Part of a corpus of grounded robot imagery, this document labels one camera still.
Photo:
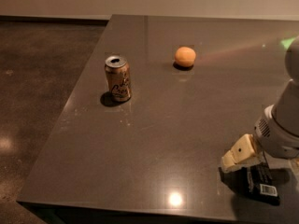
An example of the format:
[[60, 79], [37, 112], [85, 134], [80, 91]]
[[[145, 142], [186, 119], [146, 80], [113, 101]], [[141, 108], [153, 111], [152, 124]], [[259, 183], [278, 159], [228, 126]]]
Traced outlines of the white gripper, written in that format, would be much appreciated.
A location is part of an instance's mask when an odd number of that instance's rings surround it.
[[299, 137], [283, 129], [272, 115], [273, 106], [268, 106], [254, 127], [252, 134], [244, 134], [221, 157], [221, 170], [231, 173], [242, 168], [260, 164], [262, 149], [274, 158], [289, 160], [295, 175], [299, 175]]

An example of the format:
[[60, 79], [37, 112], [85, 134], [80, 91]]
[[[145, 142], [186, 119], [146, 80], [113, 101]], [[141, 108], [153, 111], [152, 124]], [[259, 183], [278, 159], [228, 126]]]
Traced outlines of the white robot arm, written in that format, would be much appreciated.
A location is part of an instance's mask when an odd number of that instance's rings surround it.
[[256, 121], [254, 134], [241, 136], [221, 157], [224, 173], [260, 164], [264, 153], [287, 160], [299, 157], [299, 37], [286, 50], [285, 67], [291, 79]]

